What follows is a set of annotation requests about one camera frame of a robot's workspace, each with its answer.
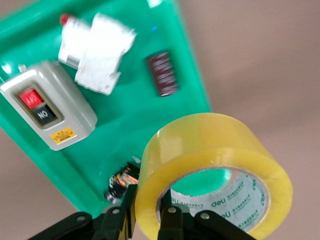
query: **black capacitor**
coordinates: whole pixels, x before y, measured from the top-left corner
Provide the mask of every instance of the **black capacitor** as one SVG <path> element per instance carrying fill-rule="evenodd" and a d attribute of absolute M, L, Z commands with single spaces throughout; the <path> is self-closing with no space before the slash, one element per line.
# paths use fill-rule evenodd
<path fill-rule="evenodd" d="M 140 169 L 131 163 L 122 166 L 117 175 L 110 178 L 108 189 L 104 192 L 105 199 L 116 204 L 126 194 L 129 185 L 138 184 Z"/>

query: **push button switch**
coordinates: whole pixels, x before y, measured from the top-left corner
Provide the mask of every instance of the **push button switch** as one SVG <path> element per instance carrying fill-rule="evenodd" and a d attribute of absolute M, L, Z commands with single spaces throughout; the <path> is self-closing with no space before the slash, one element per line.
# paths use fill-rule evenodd
<path fill-rule="evenodd" d="M 43 105 L 33 109 L 32 113 L 42 125 L 48 124 L 57 119 L 57 116 L 48 105 Z"/>
<path fill-rule="evenodd" d="M 31 88 L 28 91 L 19 94 L 19 98 L 29 109 L 33 109 L 44 102 L 42 97 L 34 88 Z"/>

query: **metal rivet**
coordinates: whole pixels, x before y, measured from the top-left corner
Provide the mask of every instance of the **metal rivet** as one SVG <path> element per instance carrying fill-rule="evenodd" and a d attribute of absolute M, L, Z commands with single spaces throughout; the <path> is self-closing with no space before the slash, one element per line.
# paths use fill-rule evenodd
<path fill-rule="evenodd" d="M 200 217 L 204 220 L 208 220 L 210 218 L 209 214 L 208 213 L 201 213 Z"/>
<path fill-rule="evenodd" d="M 114 210 L 112 211 L 112 213 L 113 213 L 113 214 L 118 214 L 118 213 L 120 213 L 120 209 L 114 209 Z"/>
<path fill-rule="evenodd" d="M 177 211 L 177 209 L 175 207 L 169 207 L 168 208 L 168 212 L 171 214 L 174 214 Z"/>
<path fill-rule="evenodd" d="M 78 216 L 77 219 L 76 219 L 76 221 L 77 221 L 77 222 L 82 222 L 82 221 L 85 220 L 85 219 L 86 219 L 85 216 Z"/>
<path fill-rule="evenodd" d="M 25 73 L 27 71 L 27 67 L 24 64 L 19 64 L 18 69 L 19 69 L 20 73 Z"/>

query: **red cap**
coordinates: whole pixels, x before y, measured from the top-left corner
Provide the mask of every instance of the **red cap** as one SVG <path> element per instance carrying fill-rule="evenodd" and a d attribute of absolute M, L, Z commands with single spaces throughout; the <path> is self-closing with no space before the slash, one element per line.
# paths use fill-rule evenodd
<path fill-rule="evenodd" d="M 71 17 L 70 14 L 63 13 L 60 16 L 60 24 L 63 26 L 68 22 L 68 19 Z"/>

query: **green board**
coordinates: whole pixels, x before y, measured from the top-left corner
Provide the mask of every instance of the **green board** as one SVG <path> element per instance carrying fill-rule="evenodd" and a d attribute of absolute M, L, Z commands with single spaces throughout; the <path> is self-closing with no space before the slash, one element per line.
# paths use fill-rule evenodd
<path fill-rule="evenodd" d="M 96 217 L 107 205 L 103 192 L 110 176 L 131 156 L 141 158 L 161 127 L 211 109 L 175 0 L 42 0 L 29 5 L 1 19 L 0 81 L 19 74 L 19 64 L 57 61 L 62 13 L 89 23 L 102 13 L 137 33 L 110 96 L 79 86 L 97 114 L 96 130 L 72 146 L 53 151 L 2 95 L 0 125 L 77 209 Z M 158 96 L 145 61 L 162 51 L 171 56 L 179 86 L 177 93 L 167 97 Z M 76 71 L 65 68 L 74 78 Z"/>

